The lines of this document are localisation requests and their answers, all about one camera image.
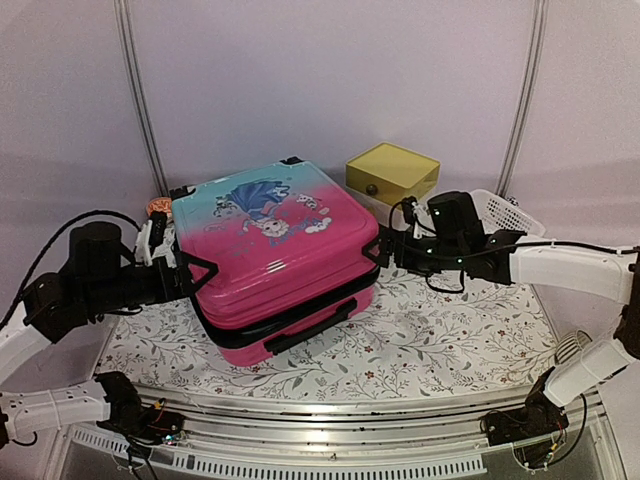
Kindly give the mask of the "pink and teal kids suitcase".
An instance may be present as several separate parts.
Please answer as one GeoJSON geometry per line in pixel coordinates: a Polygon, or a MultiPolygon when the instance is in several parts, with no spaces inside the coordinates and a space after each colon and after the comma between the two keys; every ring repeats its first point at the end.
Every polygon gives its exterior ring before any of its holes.
{"type": "Polygon", "coordinates": [[[313,163],[291,157],[171,193],[175,244],[219,273],[190,301],[223,358],[247,367],[367,308],[375,217],[313,163]]]}

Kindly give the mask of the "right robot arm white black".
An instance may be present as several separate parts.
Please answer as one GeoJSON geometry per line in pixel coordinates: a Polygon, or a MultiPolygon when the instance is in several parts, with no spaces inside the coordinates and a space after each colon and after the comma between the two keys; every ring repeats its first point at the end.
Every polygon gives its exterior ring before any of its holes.
{"type": "Polygon", "coordinates": [[[522,407],[487,414],[491,443],[567,428],[565,408],[579,395],[639,359],[639,250],[548,239],[543,226],[486,190],[450,191],[420,204],[406,197],[391,207],[406,229],[381,226],[362,250],[381,267],[424,279],[446,271],[496,285],[526,284],[581,292],[620,305],[619,320],[585,344],[562,346],[522,407]]]}

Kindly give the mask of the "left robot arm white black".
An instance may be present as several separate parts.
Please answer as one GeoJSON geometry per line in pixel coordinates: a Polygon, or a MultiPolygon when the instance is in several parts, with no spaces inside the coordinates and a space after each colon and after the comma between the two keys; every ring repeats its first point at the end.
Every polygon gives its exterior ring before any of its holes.
{"type": "MultiPolygon", "coordinates": [[[[60,271],[24,285],[2,322],[1,378],[7,380],[40,351],[74,329],[107,315],[136,314],[143,306],[169,303],[196,293],[218,272],[216,264],[183,254],[175,268],[163,258],[136,263],[110,222],[74,228],[69,257],[60,271]]],[[[1,443],[53,427],[95,422],[143,445],[177,440],[185,418],[164,407],[146,407],[127,376],[119,371],[59,390],[4,393],[1,443]]]]}

